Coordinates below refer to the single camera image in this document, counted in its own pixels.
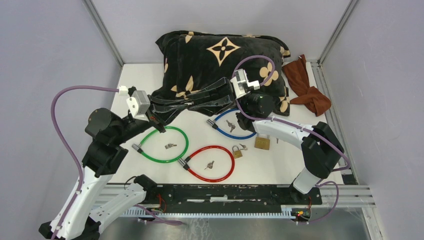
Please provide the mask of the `blue cable lock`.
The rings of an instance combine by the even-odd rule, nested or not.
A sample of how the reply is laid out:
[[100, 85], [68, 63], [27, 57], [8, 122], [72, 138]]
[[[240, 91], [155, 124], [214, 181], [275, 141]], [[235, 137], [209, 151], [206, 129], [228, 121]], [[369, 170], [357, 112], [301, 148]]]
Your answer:
[[235, 111], [237, 111], [238, 109], [236, 109], [236, 108], [233, 108], [233, 109], [229, 109], [229, 110], [226, 110], [226, 111], [224, 111], [223, 113], [220, 113], [218, 116], [216, 116], [213, 120], [211, 120], [211, 119], [208, 119], [207, 121], [206, 121], [206, 123], [209, 125], [209, 126], [211, 126], [214, 130], [216, 130], [216, 131], [218, 131], [220, 134], [222, 134], [222, 135], [224, 135], [225, 137], [228, 137], [228, 138], [230, 138], [230, 139], [234, 139], [234, 140], [247, 140], [247, 139], [250, 139], [250, 138], [253, 138], [253, 137], [255, 137], [256, 136], [256, 134], [255, 133], [252, 133], [252, 134], [249, 134], [249, 135], [246, 135], [246, 136], [236, 136], [236, 135], [232, 135], [232, 134], [230, 134], [230, 133], [227, 133], [227, 132], [225, 132], [225, 131], [223, 131], [217, 124], [216, 124], [216, 121], [218, 121], [219, 119], [221, 119], [222, 117], [224, 117], [225, 115], [227, 115], [227, 114], [229, 114], [229, 113], [231, 113], [231, 112], [235, 112]]

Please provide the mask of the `small silver keys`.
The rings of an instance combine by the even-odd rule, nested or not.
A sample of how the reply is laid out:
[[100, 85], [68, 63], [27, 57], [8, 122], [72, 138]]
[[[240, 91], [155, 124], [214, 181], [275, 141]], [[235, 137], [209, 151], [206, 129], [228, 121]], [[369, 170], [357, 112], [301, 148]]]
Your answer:
[[177, 146], [177, 144], [168, 143], [168, 144], [166, 144], [164, 147], [165, 147], [166, 149], [169, 149], [169, 148], [176, 147], [176, 146]]

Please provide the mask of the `green cable lock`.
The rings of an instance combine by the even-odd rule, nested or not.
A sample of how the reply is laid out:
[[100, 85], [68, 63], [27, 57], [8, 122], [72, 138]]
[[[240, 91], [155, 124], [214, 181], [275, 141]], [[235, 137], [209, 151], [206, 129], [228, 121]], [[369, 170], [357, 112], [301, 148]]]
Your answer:
[[[147, 147], [153, 146], [154, 140], [160, 139], [158, 137], [160, 132], [158, 130], [152, 130], [138, 143], [133, 143], [131, 145], [132, 149], [154, 163], [169, 164], [176, 162], [187, 153], [190, 145], [189, 137], [184, 130], [176, 126], [166, 126], [165, 130], [171, 131], [171, 134], [165, 134], [165, 136], [170, 137], [170, 140], [167, 140], [163, 145], [159, 144], [159, 148], [147, 150]], [[170, 143], [177, 146], [166, 149], [165, 145]]]

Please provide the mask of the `small brass padlock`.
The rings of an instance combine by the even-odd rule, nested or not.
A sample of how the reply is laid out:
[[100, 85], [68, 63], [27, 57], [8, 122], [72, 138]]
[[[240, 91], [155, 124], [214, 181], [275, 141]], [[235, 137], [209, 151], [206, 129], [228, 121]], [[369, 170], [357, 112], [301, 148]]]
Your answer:
[[232, 155], [235, 159], [239, 159], [243, 157], [242, 151], [240, 150], [240, 148], [237, 145], [234, 145], [232, 147]]

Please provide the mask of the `large brass padlock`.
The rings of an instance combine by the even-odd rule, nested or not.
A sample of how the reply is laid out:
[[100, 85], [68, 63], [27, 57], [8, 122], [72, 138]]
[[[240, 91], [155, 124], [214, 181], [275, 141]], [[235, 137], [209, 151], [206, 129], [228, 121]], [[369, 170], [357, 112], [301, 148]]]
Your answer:
[[256, 149], [268, 151], [271, 146], [270, 136], [267, 134], [257, 133], [255, 136], [254, 147]]

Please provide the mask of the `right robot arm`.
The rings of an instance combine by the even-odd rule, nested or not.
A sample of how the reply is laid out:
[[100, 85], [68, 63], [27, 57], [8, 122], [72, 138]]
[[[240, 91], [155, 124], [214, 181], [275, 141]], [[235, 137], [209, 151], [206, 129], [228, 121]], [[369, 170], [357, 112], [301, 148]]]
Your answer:
[[350, 167], [344, 148], [328, 124], [302, 124], [273, 114], [263, 118], [254, 117], [244, 112], [239, 100], [234, 102], [240, 111], [236, 114], [238, 124], [244, 130], [281, 139], [302, 151], [304, 168], [288, 191], [293, 203], [302, 204], [322, 179], [332, 172]]

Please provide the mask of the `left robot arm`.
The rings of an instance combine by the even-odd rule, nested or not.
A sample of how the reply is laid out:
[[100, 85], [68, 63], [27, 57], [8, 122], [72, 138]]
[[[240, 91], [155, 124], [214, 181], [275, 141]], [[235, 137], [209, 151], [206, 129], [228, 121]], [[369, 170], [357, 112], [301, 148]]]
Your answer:
[[49, 240], [97, 240], [105, 229], [128, 209], [158, 199], [158, 185], [142, 174], [125, 190], [100, 207], [95, 202], [102, 190], [118, 171], [128, 154], [122, 144], [133, 137], [155, 128], [165, 131], [177, 115], [188, 108], [178, 100], [148, 100], [148, 109], [142, 110], [141, 101], [129, 98], [126, 117], [119, 117], [106, 108], [94, 110], [89, 116], [85, 132], [92, 141], [78, 162], [75, 186], [57, 216], [41, 224], [39, 232]]

